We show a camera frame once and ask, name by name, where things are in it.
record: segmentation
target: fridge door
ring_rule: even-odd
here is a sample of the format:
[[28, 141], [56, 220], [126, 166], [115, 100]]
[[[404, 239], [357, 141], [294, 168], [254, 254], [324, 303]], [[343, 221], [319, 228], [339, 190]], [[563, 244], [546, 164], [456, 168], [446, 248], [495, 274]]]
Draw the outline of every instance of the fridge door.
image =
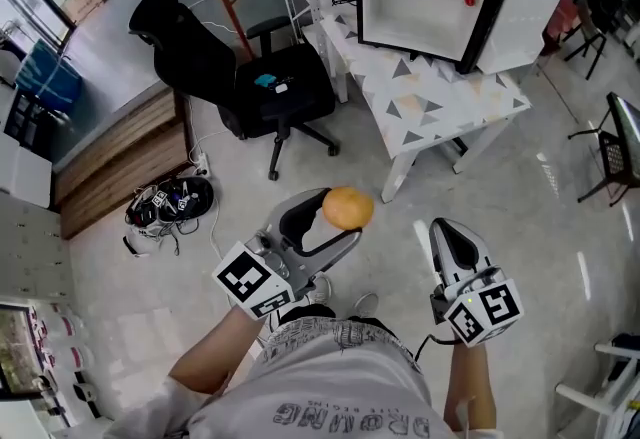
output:
[[477, 66], [485, 74], [533, 64], [560, 0], [504, 0]]

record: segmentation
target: desk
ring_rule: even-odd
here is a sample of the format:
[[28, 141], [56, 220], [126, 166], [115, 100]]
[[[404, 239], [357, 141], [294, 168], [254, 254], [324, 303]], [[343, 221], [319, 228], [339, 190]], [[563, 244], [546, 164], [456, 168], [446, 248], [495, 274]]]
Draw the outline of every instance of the desk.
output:
[[453, 64], [358, 44], [355, 9], [320, 22], [373, 112], [393, 166], [382, 191], [391, 201], [416, 156], [474, 130], [484, 131], [453, 166], [468, 165], [531, 103], [507, 73], [461, 76]]

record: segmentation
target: wooden panel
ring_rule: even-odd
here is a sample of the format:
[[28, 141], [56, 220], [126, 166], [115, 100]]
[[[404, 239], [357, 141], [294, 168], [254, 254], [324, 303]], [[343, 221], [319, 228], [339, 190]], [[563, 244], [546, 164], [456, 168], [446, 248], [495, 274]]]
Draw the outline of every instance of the wooden panel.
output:
[[173, 90], [167, 89], [123, 117], [58, 174], [55, 204], [59, 205], [94, 173], [137, 142], [175, 125], [180, 116]]
[[68, 240], [133, 199], [136, 188], [186, 167], [187, 141], [179, 123], [148, 142], [138, 143], [85, 181], [60, 209], [62, 238]]

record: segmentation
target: table leg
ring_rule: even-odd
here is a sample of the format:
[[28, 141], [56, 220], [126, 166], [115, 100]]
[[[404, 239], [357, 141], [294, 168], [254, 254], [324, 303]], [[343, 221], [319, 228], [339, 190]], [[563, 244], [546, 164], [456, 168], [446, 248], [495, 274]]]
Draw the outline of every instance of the table leg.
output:
[[464, 171], [469, 164], [473, 162], [473, 160], [475, 160], [498, 135], [500, 135], [502, 130], [507, 127], [512, 119], [513, 117], [507, 117], [506, 119], [501, 119], [500, 121], [487, 126], [480, 134], [480, 137], [478, 137], [478, 140], [469, 146], [469, 150], [453, 166], [453, 171], [456, 174], [460, 174]]
[[400, 153], [393, 159], [393, 166], [389, 171], [389, 176], [387, 176], [387, 181], [382, 189], [381, 197], [383, 203], [388, 203], [395, 197], [396, 192], [398, 192], [398, 189], [407, 177], [407, 174], [420, 151], [421, 150], [418, 149], [415, 151]]
[[347, 68], [338, 50], [331, 42], [329, 42], [329, 67], [331, 69], [331, 77], [336, 82], [338, 101], [346, 103], [349, 100], [347, 95]]

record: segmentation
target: black office chair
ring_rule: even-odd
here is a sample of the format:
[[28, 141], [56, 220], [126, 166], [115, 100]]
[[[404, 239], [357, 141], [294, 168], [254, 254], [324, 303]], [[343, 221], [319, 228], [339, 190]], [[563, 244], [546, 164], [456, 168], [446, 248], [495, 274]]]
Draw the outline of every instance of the black office chair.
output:
[[279, 17], [247, 30], [247, 38], [260, 38], [262, 58], [237, 69], [233, 50], [178, 0], [142, 0], [129, 30], [155, 46], [160, 79], [217, 105], [222, 122], [236, 137], [277, 133], [269, 166], [269, 179], [275, 181], [278, 156], [291, 128], [328, 146], [329, 156], [339, 153], [338, 144], [304, 124], [335, 108], [331, 81], [315, 49], [298, 44], [271, 53], [271, 32], [289, 24], [289, 18]]

